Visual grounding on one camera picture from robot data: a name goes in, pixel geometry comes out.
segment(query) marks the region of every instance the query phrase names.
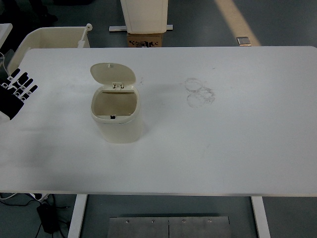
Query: white storage bin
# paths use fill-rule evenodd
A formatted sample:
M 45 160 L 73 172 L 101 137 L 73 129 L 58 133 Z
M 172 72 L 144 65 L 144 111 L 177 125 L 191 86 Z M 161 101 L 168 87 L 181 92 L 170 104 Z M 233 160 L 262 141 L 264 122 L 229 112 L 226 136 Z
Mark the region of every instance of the white storage bin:
M 128 33 L 164 33 L 168 0 L 121 0 Z
M 142 117 L 134 72 L 117 63 L 95 64 L 90 72 L 103 84 L 91 103 L 91 116 L 103 137 L 111 143 L 136 141 L 142 133 Z
M 93 26 L 43 27 L 30 32 L 15 51 L 7 70 L 12 74 L 30 49 L 42 48 L 90 48 L 87 32 Z

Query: metal plate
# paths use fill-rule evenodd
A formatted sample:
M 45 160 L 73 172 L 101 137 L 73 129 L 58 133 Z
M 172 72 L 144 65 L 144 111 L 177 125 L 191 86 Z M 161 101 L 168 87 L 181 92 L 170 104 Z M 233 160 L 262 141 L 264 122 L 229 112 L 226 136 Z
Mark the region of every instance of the metal plate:
M 168 218 L 110 218 L 107 238 L 168 238 Z
M 246 36 L 237 37 L 237 41 L 239 43 L 239 46 L 251 46 L 249 37 L 246 37 Z
M 228 217 L 169 218 L 169 238 L 230 238 Z
M 228 217 L 110 218 L 108 238 L 230 238 Z

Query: open lid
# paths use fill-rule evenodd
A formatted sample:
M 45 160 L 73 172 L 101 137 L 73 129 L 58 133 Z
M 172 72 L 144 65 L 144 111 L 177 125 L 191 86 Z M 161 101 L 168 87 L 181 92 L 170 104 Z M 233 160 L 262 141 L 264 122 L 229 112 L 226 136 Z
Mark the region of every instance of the open lid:
M 127 66 L 118 63 L 98 63 L 90 68 L 93 78 L 101 84 L 122 83 L 131 85 L 136 82 L 134 72 Z

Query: stain mark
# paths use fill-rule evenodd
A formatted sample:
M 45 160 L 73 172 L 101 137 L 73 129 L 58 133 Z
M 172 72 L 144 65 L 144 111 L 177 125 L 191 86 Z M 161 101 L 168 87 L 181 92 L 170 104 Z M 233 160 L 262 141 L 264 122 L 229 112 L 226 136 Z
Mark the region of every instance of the stain mark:
M 185 88 L 190 93 L 187 97 L 187 103 L 192 108 L 201 108 L 215 100 L 212 90 L 205 87 L 199 79 L 188 78 L 185 81 Z

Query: gray floor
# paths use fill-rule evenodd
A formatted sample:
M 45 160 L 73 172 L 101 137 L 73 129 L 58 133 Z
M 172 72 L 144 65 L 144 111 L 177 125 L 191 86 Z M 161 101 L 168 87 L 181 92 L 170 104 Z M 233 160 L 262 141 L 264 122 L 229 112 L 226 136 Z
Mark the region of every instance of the gray floor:
M 32 13 L 27 0 L 18 0 L 29 17 Z M 315 0 L 234 0 L 251 31 L 263 46 L 317 47 L 317 1 Z M 89 5 L 60 6 L 43 0 L 49 12 L 58 17 L 54 26 L 93 25 L 89 32 L 92 48 L 126 47 L 125 32 L 108 32 L 109 26 L 124 25 L 119 0 L 94 0 Z M 228 25 L 216 1 L 169 0 L 168 24 L 174 30 L 163 36 L 164 47 L 230 46 L 237 47 L 233 29 Z M 7 200 L 23 204 L 29 200 L 23 194 Z M 74 195 L 58 195 L 59 206 L 73 206 Z M 40 221 L 36 202 L 27 207 L 0 204 L 0 237 L 35 237 Z M 314 238 L 317 234 L 316 198 L 264 198 L 272 238 Z M 72 209 L 59 211 L 70 219 Z M 256 228 L 248 197 L 156 197 L 90 195 L 86 206 L 81 237 L 105 238 L 109 217 L 117 216 L 229 216 L 232 237 L 255 238 Z M 52 237 L 40 231 L 38 237 Z

